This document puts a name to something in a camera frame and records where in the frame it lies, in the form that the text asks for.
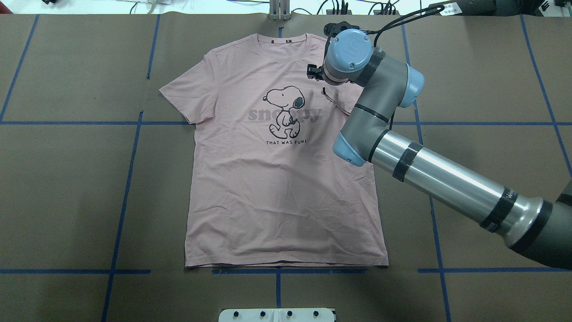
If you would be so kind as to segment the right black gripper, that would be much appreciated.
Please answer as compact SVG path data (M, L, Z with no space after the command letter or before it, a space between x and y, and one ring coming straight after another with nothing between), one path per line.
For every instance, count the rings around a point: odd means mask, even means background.
M327 36L327 40L324 46L324 59L323 65L318 67L315 64L308 64L307 65L307 77L308 79L314 79L316 81L326 81L326 82L350 82L349 79L337 79L333 76L328 76L326 71L326 57L329 49L329 45L332 41L332 38L336 37L340 32L353 29L353 25L349 24L347 21L341 21L338 23L327 23L324 28L323 32L324 35Z

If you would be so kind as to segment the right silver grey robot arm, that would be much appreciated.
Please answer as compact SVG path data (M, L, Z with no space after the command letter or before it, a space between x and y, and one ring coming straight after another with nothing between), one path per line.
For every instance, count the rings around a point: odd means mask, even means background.
M359 26L330 23L324 34L323 65L308 65L308 78L363 88L333 145L339 158L388 171L498 234L525 258L571 269L571 185L555 202L528 198L397 134L390 129L390 118L396 108L415 102L425 84L423 74L372 45L370 31Z

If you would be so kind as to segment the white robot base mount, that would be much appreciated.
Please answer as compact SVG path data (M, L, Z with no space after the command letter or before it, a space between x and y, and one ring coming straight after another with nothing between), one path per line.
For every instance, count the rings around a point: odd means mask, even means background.
M253 308L224 309L219 322L336 322L336 312L329 308Z

